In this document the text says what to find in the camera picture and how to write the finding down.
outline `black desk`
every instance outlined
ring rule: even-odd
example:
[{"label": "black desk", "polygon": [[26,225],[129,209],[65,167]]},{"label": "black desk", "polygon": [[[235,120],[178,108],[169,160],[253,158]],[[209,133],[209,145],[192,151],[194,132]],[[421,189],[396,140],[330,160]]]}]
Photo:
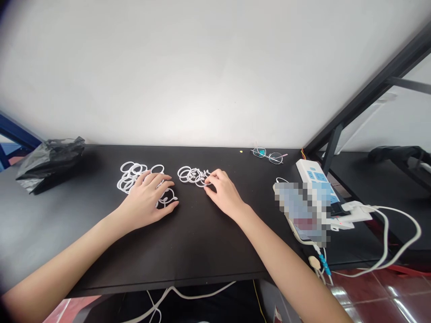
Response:
[{"label": "black desk", "polygon": [[[71,297],[129,292],[171,285],[211,284],[266,278],[268,274],[239,227],[202,188],[181,183],[182,166],[226,170],[246,203],[302,258],[274,200],[276,177],[299,182],[299,150],[283,165],[256,158],[249,148],[88,146],[67,181],[37,196],[15,182],[18,166],[0,174],[0,265],[3,287],[11,288],[77,240],[125,198],[116,188],[127,161],[165,166],[176,182],[180,205],[169,216],[112,245],[71,291]],[[365,225],[339,232],[328,263],[357,266],[379,258],[382,248]]]},{"label": "black desk", "polygon": [[[342,152],[334,156],[330,172],[358,201],[370,205],[389,206],[413,216],[421,225],[422,236],[411,245],[401,261],[418,262],[425,270],[431,267],[431,196],[391,161],[372,164],[368,153]],[[390,210],[382,210],[389,218],[390,233],[404,244],[416,233],[411,221]]]}]

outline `right hand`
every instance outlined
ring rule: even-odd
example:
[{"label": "right hand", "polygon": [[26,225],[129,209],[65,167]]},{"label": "right hand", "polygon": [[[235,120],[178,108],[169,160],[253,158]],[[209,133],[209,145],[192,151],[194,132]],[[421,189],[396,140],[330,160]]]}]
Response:
[{"label": "right hand", "polygon": [[238,216],[244,212],[248,205],[244,203],[239,196],[238,191],[229,179],[228,174],[223,170],[217,169],[205,179],[205,184],[209,183],[214,185],[217,193],[206,186],[204,187],[204,190],[207,195],[220,208],[220,210],[236,221]]}]

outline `left hand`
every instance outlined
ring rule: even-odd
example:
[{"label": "left hand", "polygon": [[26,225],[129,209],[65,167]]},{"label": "left hand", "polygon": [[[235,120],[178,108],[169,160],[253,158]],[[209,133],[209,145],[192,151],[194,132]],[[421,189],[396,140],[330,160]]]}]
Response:
[{"label": "left hand", "polygon": [[152,224],[165,215],[171,213],[179,201],[172,202],[163,209],[156,209],[155,205],[166,189],[175,185],[169,181],[172,177],[165,174],[146,171],[140,175],[129,195],[121,205],[108,217],[115,219],[118,229],[127,234],[133,230]]}]

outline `white wall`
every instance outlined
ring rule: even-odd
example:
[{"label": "white wall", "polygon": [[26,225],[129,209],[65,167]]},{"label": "white wall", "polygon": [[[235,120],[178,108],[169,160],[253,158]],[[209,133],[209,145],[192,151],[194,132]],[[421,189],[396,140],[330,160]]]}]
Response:
[{"label": "white wall", "polygon": [[10,143],[13,143],[13,141],[0,135],[0,143],[2,143],[2,144],[9,143],[10,144]]},{"label": "white wall", "polygon": [[429,0],[15,0],[0,110],[44,139],[302,147],[430,16]]},{"label": "white wall", "polygon": [[[431,84],[431,55],[404,78]],[[389,92],[396,94],[394,100],[383,104],[343,151],[368,152],[378,146],[397,145],[421,146],[431,152],[431,95],[400,87],[392,87]],[[346,141],[352,129],[364,120],[363,115],[372,109],[371,106],[343,130],[340,143]]]}]

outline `black bag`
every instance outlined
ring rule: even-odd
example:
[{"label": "black bag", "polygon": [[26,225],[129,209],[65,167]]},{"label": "black bag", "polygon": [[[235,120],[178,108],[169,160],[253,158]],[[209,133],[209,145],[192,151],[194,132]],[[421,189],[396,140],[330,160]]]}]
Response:
[{"label": "black bag", "polygon": [[47,140],[22,160],[15,179],[29,193],[52,175],[66,172],[82,158],[83,138],[78,137],[69,144],[62,141]]}]

